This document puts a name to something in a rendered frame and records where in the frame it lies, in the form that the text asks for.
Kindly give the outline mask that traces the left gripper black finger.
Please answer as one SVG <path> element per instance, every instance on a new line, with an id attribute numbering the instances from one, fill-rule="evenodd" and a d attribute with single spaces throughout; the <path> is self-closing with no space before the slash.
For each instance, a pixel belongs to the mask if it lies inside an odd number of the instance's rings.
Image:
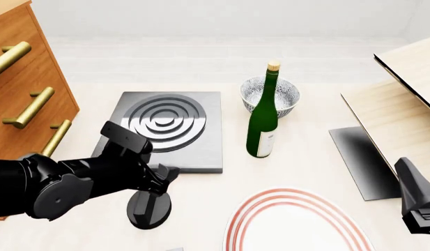
<path id="1" fill-rule="evenodd" d="M 162 179 L 163 181 L 167 181 L 168 183 L 171 183 L 175 179 L 177 179 L 178 175 L 180 174 L 181 169 L 178 167 L 168 167 L 166 165 L 158 165 L 158 177 Z"/>
<path id="2" fill-rule="evenodd" d="M 137 223 L 159 223 L 163 219 L 162 195 L 136 192 L 135 220 Z"/>

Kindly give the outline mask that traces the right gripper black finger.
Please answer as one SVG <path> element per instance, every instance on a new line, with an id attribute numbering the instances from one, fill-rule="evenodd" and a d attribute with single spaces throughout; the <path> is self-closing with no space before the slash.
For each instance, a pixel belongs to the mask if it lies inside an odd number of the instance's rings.
<path id="1" fill-rule="evenodd" d="M 394 166 L 401 188 L 402 209 L 430 208 L 430 182 L 406 157 L 400 158 Z"/>

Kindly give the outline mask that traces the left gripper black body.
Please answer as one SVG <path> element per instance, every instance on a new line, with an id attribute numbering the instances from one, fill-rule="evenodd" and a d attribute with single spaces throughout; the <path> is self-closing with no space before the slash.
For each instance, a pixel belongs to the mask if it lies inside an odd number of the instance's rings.
<path id="1" fill-rule="evenodd" d="M 159 165 L 157 171 L 154 172 L 143 160 L 139 161 L 139 165 L 142 168 L 143 176 L 137 189 L 157 195 L 165 194 L 170 184 L 170 181 L 167 180 L 169 168 Z"/>

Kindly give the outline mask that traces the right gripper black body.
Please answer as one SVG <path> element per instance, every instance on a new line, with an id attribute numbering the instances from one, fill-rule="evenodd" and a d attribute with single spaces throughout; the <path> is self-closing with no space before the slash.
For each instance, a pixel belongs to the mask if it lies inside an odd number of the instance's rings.
<path id="1" fill-rule="evenodd" d="M 401 213 L 411 234 L 430 234 L 430 203 L 421 206 L 402 203 Z"/>

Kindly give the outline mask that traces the round black stove knob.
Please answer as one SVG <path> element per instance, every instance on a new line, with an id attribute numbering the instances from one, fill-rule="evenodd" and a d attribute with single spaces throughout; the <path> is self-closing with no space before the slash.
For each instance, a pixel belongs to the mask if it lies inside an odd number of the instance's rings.
<path id="1" fill-rule="evenodd" d="M 163 210 L 162 221 L 159 223 L 137 223 L 137 221 L 135 220 L 135 202 L 136 202 L 137 196 L 135 194 L 133 194 L 133 196 L 130 198 L 127 205 L 127 210 L 126 210 L 128 219 L 134 227 L 138 229 L 144 229 L 144 230 L 154 229 L 156 227 L 159 227 L 162 223 L 164 223 L 168 219 L 171 213 L 172 204 L 171 204 L 171 199 L 169 194 L 165 193 L 162 195 L 162 201 L 161 201 L 161 209 Z"/>

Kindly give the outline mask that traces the flat black stove plate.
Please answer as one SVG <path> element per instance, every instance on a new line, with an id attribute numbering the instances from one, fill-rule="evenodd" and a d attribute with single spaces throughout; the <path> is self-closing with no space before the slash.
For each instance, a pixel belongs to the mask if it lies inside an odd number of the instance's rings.
<path id="1" fill-rule="evenodd" d="M 220 174 L 222 111 L 218 91 L 125 91 L 109 119 L 153 145 L 148 166 Z"/>

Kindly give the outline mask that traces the pale wooden box black side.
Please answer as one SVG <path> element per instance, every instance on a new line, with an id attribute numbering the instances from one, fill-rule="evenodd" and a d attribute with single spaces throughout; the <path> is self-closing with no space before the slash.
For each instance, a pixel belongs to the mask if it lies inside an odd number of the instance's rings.
<path id="1" fill-rule="evenodd" d="M 408 158 L 430 182 L 430 108 L 397 81 L 343 91 L 357 127 L 330 136 L 365 201 L 399 198 L 394 164 Z"/>

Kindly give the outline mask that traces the white plate with red rings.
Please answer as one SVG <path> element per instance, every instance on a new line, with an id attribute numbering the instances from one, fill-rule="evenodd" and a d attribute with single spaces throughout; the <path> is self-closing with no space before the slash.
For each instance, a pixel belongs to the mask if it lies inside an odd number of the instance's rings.
<path id="1" fill-rule="evenodd" d="M 296 188 L 258 192 L 229 219 L 222 251 L 376 251 L 361 227 L 326 198 Z"/>

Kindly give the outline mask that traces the green wine bottle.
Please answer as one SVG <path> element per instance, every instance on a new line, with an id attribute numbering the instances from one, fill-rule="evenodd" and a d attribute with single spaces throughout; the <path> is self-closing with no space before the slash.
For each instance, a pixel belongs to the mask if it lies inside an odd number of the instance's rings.
<path id="1" fill-rule="evenodd" d="M 249 119 L 246 149 L 255 158 L 265 158 L 272 152 L 278 125 L 275 89 L 280 62 L 268 62 L 263 93 Z"/>

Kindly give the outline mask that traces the wooden cabinet drawer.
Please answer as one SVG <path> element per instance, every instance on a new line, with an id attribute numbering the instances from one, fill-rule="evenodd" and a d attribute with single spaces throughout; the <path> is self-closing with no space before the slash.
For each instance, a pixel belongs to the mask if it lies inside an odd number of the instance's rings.
<path id="1" fill-rule="evenodd" d="M 16 77 L 29 64 L 51 63 L 63 80 L 62 72 L 57 68 L 58 64 L 53 57 L 51 47 L 36 24 L 28 6 L 20 6 L 0 15 L 0 56 L 3 54 L 1 51 L 3 46 L 14 46 L 22 41 L 30 44 L 31 51 L 0 74 L 0 86 Z"/>
<path id="2" fill-rule="evenodd" d="M 51 63 L 29 64 L 16 77 L 0 86 L 0 144 L 15 144 L 20 134 L 20 130 L 13 125 L 4 125 L 2 119 L 15 118 L 31 101 L 30 92 L 42 91 L 48 86 L 70 96 Z"/>
<path id="3" fill-rule="evenodd" d="M 40 154 L 56 132 L 54 129 L 50 129 L 50 125 L 60 124 L 66 119 L 72 122 L 77 112 L 76 106 L 66 92 L 55 91 L 32 121 L 24 129 L 19 129 L 20 134 L 17 136 L 15 156 L 18 158 L 30 152 Z"/>

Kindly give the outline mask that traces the pale wooden slab black edge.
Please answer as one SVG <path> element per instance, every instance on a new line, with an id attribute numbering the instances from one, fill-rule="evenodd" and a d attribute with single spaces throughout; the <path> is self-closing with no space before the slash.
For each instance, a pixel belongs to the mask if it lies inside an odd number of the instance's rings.
<path id="1" fill-rule="evenodd" d="M 430 37 L 374 54 L 374 60 L 430 109 Z"/>

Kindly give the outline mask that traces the patterned blue white bowl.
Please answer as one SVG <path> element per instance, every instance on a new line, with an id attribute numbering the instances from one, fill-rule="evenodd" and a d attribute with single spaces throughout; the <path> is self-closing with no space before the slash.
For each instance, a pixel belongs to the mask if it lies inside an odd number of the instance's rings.
<path id="1" fill-rule="evenodd" d="M 251 77 L 240 85 L 240 97 L 248 112 L 252 113 L 258 105 L 264 88 L 264 76 Z M 278 77 L 277 86 L 275 89 L 275 108 L 277 110 L 277 118 L 281 119 L 295 106 L 300 100 L 300 92 L 295 85 L 290 81 Z"/>

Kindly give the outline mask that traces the wooden cabinet with drawers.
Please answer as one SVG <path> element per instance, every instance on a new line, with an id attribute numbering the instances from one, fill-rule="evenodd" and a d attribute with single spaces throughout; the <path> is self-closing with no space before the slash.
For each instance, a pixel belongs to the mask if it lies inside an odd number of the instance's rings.
<path id="1" fill-rule="evenodd" d="M 50 156 L 79 106 L 31 0 L 0 0 L 0 219 L 56 219 L 66 173 Z"/>

